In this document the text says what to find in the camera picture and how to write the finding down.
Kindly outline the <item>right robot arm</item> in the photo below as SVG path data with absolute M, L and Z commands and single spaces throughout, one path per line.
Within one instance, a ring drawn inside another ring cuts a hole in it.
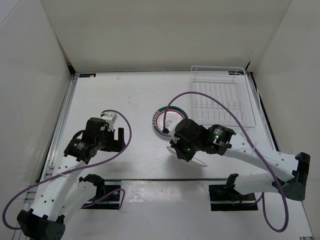
M 230 200 L 251 193 L 278 193 L 293 201 L 306 196 L 310 155 L 282 153 L 270 148 L 257 148 L 234 130 L 214 124 L 209 128 L 185 118 L 178 123 L 168 120 L 165 129 L 171 135 L 170 149 L 178 159 L 190 162 L 196 152 L 241 160 L 263 169 L 264 173 L 229 175 L 224 193 Z

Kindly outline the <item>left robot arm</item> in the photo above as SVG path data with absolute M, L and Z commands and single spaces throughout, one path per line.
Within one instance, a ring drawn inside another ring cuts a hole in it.
M 118 138 L 115 138 L 116 119 L 113 112 L 91 117 L 85 129 L 72 137 L 44 192 L 29 210 L 21 210 L 17 216 L 18 225 L 26 237 L 60 240 L 67 222 L 78 210 L 90 208 L 121 191 L 120 187 L 107 189 L 105 180 L 96 174 L 80 176 L 99 151 L 120 153 L 125 149 L 123 128 L 118 128 Z

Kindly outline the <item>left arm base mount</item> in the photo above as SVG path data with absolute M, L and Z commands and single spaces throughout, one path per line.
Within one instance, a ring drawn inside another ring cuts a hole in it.
M 124 202 L 126 192 L 122 182 L 117 180 L 104 181 L 101 193 L 88 200 L 82 209 L 85 210 L 119 210 Z

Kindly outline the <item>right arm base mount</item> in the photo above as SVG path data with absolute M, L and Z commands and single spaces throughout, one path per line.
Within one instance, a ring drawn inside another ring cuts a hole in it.
M 258 203 L 254 193 L 242 195 L 224 185 L 208 186 L 210 209 L 212 212 L 257 211 Z

